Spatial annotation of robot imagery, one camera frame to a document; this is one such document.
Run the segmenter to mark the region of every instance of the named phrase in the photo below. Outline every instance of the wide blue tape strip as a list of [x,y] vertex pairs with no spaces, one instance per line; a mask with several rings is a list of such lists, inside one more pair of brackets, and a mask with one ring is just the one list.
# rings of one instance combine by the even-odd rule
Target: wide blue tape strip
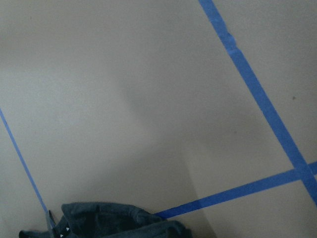
[[14,137],[13,137],[13,134],[12,134],[12,132],[11,132],[11,130],[10,130],[10,127],[9,127],[8,123],[6,122],[6,119],[5,119],[5,117],[4,117],[3,113],[2,113],[1,108],[0,108],[0,117],[1,117],[1,119],[2,119],[2,121],[3,121],[3,124],[4,124],[4,126],[5,126],[6,131],[8,132],[8,134],[9,134],[9,136],[10,136],[10,139],[11,139],[11,141],[12,141],[12,144],[13,144],[14,148],[15,148],[15,151],[16,151],[16,153],[18,154],[18,156],[19,156],[19,158],[20,158],[20,161],[21,161],[21,163],[22,163],[22,165],[23,165],[23,168],[24,168],[24,170],[25,170],[25,172],[26,172],[26,174],[27,174],[27,176],[28,176],[28,178],[29,178],[29,180],[30,180],[30,182],[31,182],[31,184],[32,184],[32,187],[33,187],[33,189],[34,189],[34,191],[35,191],[35,193],[36,193],[36,196],[38,197],[38,199],[39,199],[39,201],[40,201],[40,204],[41,204],[41,206],[42,206],[44,212],[47,213],[47,212],[48,212],[48,209],[46,208],[46,205],[45,205],[45,203],[43,202],[43,199],[42,199],[42,197],[41,197],[41,195],[40,195],[40,192],[39,192],[38,188],[36,187],[36,184],[35,184],[35,182],[34,182],[32,176],[31,176],[31,173],[30,173],[30,171],[29,171],[29,169],[28,169],[28,167],[27,167],[27,165],[26,165],[26,163],[25,163],[25,161],[24,161],[24,158],[23,158],[23,156],[22,156],[22,154],[21,154],[21,152],[20,152],[20,149],[19,149],[18,145],[17,145],[16,142],[15,142],[15,139],[14,139]]
[[317,181],[312,170],[309,168],[308,164],[297,148],[293,138],[286,129],[283,121],[266,95],[257,77],[253,73],[246,58],[237,48],[235,39],[227,31],[225,23],[212,0],[199,0],[199,2],[203,7],[209,21],[213,25],[221,42],[226,48],[228,54],[230,55],[232,61],[234,62],[236,68],[240,72],[243,80],[247,84],[258,106],[262,110],[275,136],[292,162],[295,172],[298,174],[311,198],[317,205]]
[[[310,168],[317,174],[317,162],[310,164]],[[213,206],[222,202],[233,200],[239,197],[247,196],[256,192],[261,192],[273,187],[284,185],[299,180],[295,170],[289,170],[284,173],[273,175],[255,182],[251,182],[224,192],[220,192],[196,201],[183,204],[178,207],[170,208],[165,211],[156,213],[162,218],[171,218],[188,212],[199,210],[205,207]]]

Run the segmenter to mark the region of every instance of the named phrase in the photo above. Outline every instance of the blue tape line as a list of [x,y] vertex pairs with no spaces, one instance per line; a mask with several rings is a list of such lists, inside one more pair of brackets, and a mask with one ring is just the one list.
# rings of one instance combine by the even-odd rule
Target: blue tape line
[[18,145],[17,145],[16,142],[15,142],[15,139],[14,139],[14,137],[13,137],[13,134],[12,134],[12,132],[11,132],[11,130],[10,130],[10,127],[9,127],[8,123],[7,123],[6,120],[5,120],[5,117],[4,117],[4,114],[2,113],[1,108],[0,108],[0,117],[1,117],[1,119],[2,119],[2,121],[3,121],[3,124],[4,124],[4,126],[5,126],[6,131],[8,132],[8,134],[9,134],[9,136],[10,136],[10,139],[11,139],[11,141],[12,141],[12,144],[13,144],[14,148],[15,148],[15,151],[16,151],[16,153],[18,154],[18,156],[19,156],[19,158],[20,158],[20,161],[21,161],[21,163],[22,163],[22,165],[23,165],[23,168],[24,168],[24,170],[25,170],[25,172],[26,172],[26,174],[27,174],[27,176],[28,176],[28,178],[29,178],[29,180],[30,180],[30,182],[31,182],[31,184],[32,184],[32,187],[33,187],[33,189],[34,189],[34,191],[35,191],[35,193],[36,193],[36,196],[38,197],[38,199],[39,199],[39,201],[40,201],[40,204],[41,204],[41,206],[42,206],[44,212],[47,213],[47,212],[48,212],[48,209],[46,208],[46,205],[45,205],[44,202],[43,202],[43,199],[42,199],[42,197],[41,197],[41,195],[40,195],[40,192],[39,192],[38,188],[36,187],[36,184],[35,184],[35,182],[34,182],[32,176],[31,176],[31,173],[30,173],[30,171],[29,171],[29,169],[28,169],[28,167],[27,167],[27,165],[26,165],[24,159],[23,159],[23,156],[22,156],[22,154],[21,154],[21,152],[20,152],[20,149],[19,149]]
[[304,157],[297,148],[293,138],[253,73],[246,58],[237,48],[234,37],[227,31],[225,22],[212,0],[199,0],[199,2],[258,106],[262,110],[279,143],[283,147],[289,160],[292,162],[296,173],[302,180],[314,203],[317,205],[317,181],[312,170],[309,168]]
[[[311,169],[317,174],[317,162],[310,164]],[[290,182],[300,180],[295,170],[289,170],[284,173],[273,175],[255,182],[251,182],[224,192],[220,192],[205,198],[198,199],[178,207],[170,208],[156,213],[156,215],[167,219],[182,215],[188,212],[199,210],[205,207],[213,206],[222,202],[233,200],[239,197],[247,196],[256,192],[261,192],[273,187],[281,186]]]

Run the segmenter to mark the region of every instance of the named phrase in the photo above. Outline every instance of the thin blue tape strip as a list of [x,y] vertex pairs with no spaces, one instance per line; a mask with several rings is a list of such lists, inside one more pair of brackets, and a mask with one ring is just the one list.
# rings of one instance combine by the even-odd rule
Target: thin blue tape strip
[[42,199],[42,197],[41,197],[41,195],[40,195],[40,192],[39,192],[38,188],[36,187],[36,184],[35,184],[35,182],[34,182],[32,176],[31,176],[31,173],[30,173],[30,171],[29,171],[29,169],[28,169],[28,167],[27,167],[27,165],[26,165],[26,163],[25,163],[25,161],[24,161],[24,158],[23,158],[23,156],[22,156],[22,154],[21,154],[21,152],[20,152],[20,149],[19,149],[18,145],[17,145],[16,142],[15,142],[15,139],[14,139],[14,137],[13,137],[13,134],[12,134],[12,132],[11,132],[11,130],[10,130],[10,127],[9,127],[8,123],[6,122],[6,119],[5,119],[5,117],[4,117],[4,114],[3,114],[2,110],[1,110],[1,108],[0,108],[0,117],[1,117],[1,119],[2,119],[2,121],[3,121],[3,124],[4,124],[4,126],[5,126],[6,131],[8,132],[8,134],[9,134],[9,136],[10,136],[10,139],[11,139],[11,141],[12,141],[12,144],[13,144],[14,148],[15,148],[15,151],[16,151],[16,153],[18,154],[18,156],[19,156],[19,158],[20,158],[20,161],[21,161],[21,163],[22,163],[22,165],[23,165],[23,168],[24,168],[24,170],[25,170],[25,172],[26,172],[26,174],[27,174],[27,176],[28,176],[28,178],[29,178],[29,180],[30,180],[30,182],[31,182],[31,184],[32,184],[32,187],[33,187],[33,189],[34,189],[34,191],[35,191],[35,193],[36,193],[36,196],[38,197],[38,199],[39,199],[39,201],[40,201],[40,204],[41,204],[41,206],[42,206],[44,212],[47,213],[47,212],[48,212],[48,209],[47,209],[45,203],[43,202],[43,199]]
[[275,110],[273,104],[266,95],[257,77],[253,73],[249,63],[237,48],[234,37],[227,31],[225,22],[219,14],[212,0],[199,0],[209,21],[213,25],[217,35],[226,48],[236,68],[240,72],[243,80],[247,84],[250,92],[262,110],[267,122],[272,128],[279,143],[283,147],[288,158],[292,162],[296,173],[302,180],[311,198],[317,205],[317,181],[312,170],[309,168],[293,138],[286,129],[283,121]]
[[[310,168],[317,174],[317,162],[310,164]],[[247,196],[256,192],[261,192],[270,188],[281,186],[290,182],[300,180],[295,170],[289,170],[284,173],[273,175],[255,182],[251,182],[224,192],[220,192],[196,201],[183,204],[178,207],[170,208],[156,213],[156,215],[167,219],[182,215],[188,212],[199,210],[205,207],[213,206],[222,202],[233,200],[239,197]]]

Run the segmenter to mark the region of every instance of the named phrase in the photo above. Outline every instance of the floor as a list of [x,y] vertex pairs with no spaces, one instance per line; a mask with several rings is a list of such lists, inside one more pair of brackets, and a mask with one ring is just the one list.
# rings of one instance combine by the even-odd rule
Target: floor
[[[306,162],[317,3],[215,0]],[[294,169],[197,0],[2,0],[0,106],[47,208],[157,213]],[[45,230],[0,123],[0,236]],[[172,217],[195,238],[315,238],[300,180]]]

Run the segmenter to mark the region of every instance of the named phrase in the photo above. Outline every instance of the black object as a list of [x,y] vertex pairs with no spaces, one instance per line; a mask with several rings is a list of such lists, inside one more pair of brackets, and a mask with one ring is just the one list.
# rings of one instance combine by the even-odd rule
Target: black object
[[47,232],[20,231],[19,238],[192,238],[178,221],[167,221],[141,208],[117,203],[71,203]]

